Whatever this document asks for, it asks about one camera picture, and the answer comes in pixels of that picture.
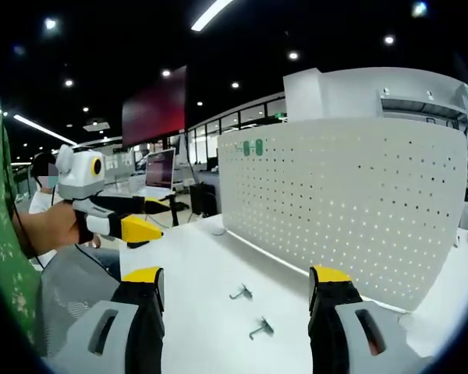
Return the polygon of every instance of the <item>white desk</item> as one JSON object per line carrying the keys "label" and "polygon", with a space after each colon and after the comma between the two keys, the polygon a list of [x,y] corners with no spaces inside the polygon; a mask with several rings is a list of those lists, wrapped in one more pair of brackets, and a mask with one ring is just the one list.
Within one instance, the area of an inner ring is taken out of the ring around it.
{"label": "white desk", "polygon": [[[123,276],[149,266],[165,269],[163,372],[311,373],[308,277],[227,233],[214,235],[222,232],[218,215],[121,252]],[[241,283],[253,301],[229,298]],[[419,355],[436,355],[467,310],[468,243],[462,238],[425,301],[401,318],[409,345]],[[251,341],[248,333],[262,316],[275,334]]]}

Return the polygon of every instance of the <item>red screen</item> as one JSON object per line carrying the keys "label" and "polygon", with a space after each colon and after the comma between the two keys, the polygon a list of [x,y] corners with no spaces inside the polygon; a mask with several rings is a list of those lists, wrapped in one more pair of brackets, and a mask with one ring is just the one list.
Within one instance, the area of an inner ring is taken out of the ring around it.
{"label": "red screen", "polygon": [[123,105],[123,146],[178,132],[185,127],[186,67],[161,77],[160,82],[140,91]]}

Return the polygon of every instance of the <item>perforated white panel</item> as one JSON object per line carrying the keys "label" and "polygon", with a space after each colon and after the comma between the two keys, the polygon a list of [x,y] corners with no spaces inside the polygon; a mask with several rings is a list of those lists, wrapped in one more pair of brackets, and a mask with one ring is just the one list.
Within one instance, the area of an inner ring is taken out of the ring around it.
{"label": "perforated white panel", "polygon": [[303,270],[343,270],[362,295],[416,308],[463,208],[461,132],[332,119],[230,132],[218,145],[226,228]]}

